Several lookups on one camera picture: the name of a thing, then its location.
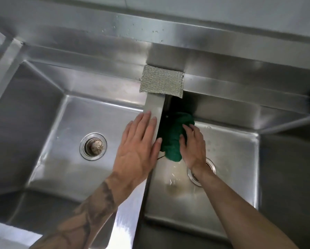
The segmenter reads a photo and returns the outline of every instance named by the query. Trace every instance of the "sink drain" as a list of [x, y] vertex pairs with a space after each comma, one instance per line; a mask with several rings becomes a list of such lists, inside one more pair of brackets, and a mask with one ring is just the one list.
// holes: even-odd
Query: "sink drain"
[[[216, 174], [216, 169], [214, 163], [211, 161], [211, 159], [206, 158], [207, 165], [211, 168], [214, 174]], [[192, 173], [192, 171], [187, 168], [187, 175], [191, 179], [192, 183], [194, 183], [196, 186], [201, 187], [201, 184], [199, 183], [198, 179], [195, 177], [195, 175]]]
[[86, 135], [80, 143], [80, 154], [89, 161], [100, 159], [107, 149], [107, 141], [103, 135], [92, 133]]

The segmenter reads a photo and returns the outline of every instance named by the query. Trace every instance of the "green cloth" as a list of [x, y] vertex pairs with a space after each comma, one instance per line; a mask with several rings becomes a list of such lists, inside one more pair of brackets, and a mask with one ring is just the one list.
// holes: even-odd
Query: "green cloth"
[[179, 136], [184, 135], [187, 140], [185, 125], [194, 125], [193, 116], [189, 113], [171, 113], [161, 120], [158, 130], [158, 137], [162, 138], [161, 151], [165, 152], [165, 157], [171, 161], [179, 162], [182, 159], [179, 148]]

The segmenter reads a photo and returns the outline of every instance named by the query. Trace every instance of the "sink basin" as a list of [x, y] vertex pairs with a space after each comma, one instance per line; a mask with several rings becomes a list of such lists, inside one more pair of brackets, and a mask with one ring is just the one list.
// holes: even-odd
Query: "sink basin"
[[[111, 173], [121, 133], [145, 100], [136, 81], [21, 64], [0, 99], [0, 222], [38, 234], [53, 230]], [[80, 152], [90, 133], [107, 143], [93, 161]], [[93, 248], [107, 246], [114, 221], [112, 215]]]
[[[195, 117], [206, 141], [206, 156], [219, 178], [298, 245], [310, 237], [310, 115], [192, 92], [172, 98], [165, 113], [169, 112]], [[201, 243], [191, 242], [193, 236], [203, 238], [200, 248], [228, 242], [206, 193], [191, 181], [183, 161], [165, 157], [158, 161], [144, 202], [136, 248], [187, 248]], [[149, 237], [163, 232], [159, 227], [175, 230], [170, 231], [174, 245]], [[182, 232], [191, 237], [188, 242]], [[216, 240], [222, 245], [214, 244]]]

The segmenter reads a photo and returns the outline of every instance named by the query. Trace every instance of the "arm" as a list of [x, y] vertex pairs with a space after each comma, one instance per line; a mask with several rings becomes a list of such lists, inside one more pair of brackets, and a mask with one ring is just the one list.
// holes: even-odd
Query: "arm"
[[155, 166], [162, 139], [152, 145], [157, 123], [150, 112], [139, 114], [123, 133], [111, 175], [73, 213], [43, 236], [30, 249], [88, 249], [118, 206], [145, 179]]
[[200, 130], [183, 125], [187, 144], [181, 135], [180, 152], [186, 165], [198, 178], [224, 230], [235, 249], [298, 247], [273, 223], [262, 216], [206, 165], [206, 143]]

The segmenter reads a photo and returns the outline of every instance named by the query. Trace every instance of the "hand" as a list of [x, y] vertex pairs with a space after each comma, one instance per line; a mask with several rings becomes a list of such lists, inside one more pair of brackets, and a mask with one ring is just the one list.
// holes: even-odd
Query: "hand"
[[187, 144], [181, 134], [179, 138], [180, 153], [187, 167], [197, 178], [200, 178], [201, 173], [209, 167], [206, 163], [206, 142], [198, 127], [192, 124], [188, 127], [183, 124], [183, 128], [186, 131]]
[[126, 126], [117, 151], [113, 174], [126, 183], [130, 193], [147, 179], [161, 149], [162, 138], [152, 145], [157, 118], [151, 112], [140, 113]]

